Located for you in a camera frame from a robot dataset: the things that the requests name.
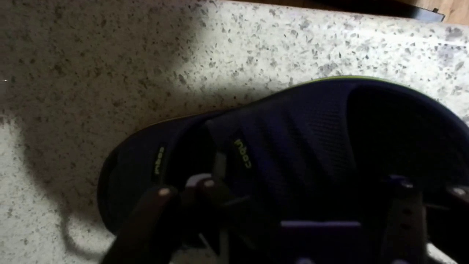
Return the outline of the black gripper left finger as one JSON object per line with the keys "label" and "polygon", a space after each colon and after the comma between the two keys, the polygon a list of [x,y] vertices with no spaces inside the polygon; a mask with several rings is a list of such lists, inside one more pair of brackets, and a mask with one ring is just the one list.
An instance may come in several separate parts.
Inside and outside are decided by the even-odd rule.
{"label": "black gripper left finger", "polygon": [[112,243],[112,264],[169,264],[181,238],[178,216],[174,188],[149,190]]}

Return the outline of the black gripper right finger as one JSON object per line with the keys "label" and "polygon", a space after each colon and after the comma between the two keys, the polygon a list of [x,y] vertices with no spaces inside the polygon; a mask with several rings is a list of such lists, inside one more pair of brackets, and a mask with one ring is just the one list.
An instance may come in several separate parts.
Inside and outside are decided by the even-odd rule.
{"label": "black gripper right finger", "polygon": [[426,210],[422,191],[403,178],[388,181],[389,207],[379,264],[426,264]]}

